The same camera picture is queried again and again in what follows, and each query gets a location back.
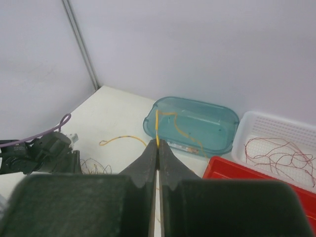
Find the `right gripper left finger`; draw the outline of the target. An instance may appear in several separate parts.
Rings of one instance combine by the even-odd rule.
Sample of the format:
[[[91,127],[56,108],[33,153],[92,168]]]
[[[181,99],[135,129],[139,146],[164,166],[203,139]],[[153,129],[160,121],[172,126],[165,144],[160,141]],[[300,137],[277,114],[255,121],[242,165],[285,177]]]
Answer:
[[[150,141],[119,174],[31,175],[20,181],[0,221],[3,237],[152,237],[156,162]]]

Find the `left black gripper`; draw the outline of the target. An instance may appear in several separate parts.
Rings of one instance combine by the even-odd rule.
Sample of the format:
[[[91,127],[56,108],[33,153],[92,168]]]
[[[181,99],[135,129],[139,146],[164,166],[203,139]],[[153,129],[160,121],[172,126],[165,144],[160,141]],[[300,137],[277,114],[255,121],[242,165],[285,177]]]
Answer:
[[[1,175],[22,172],[81,174],[80,153],[61,132],[51,132],[30,142],[1,140]]]

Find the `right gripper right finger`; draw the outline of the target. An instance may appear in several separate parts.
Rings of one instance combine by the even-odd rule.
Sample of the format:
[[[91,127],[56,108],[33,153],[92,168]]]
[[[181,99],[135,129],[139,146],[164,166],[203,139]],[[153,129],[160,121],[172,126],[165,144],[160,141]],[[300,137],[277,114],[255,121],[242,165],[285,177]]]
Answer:
[[[162,236],[313,236],[298,196],[285,182],[202,179],[164,140],[158,154]]]

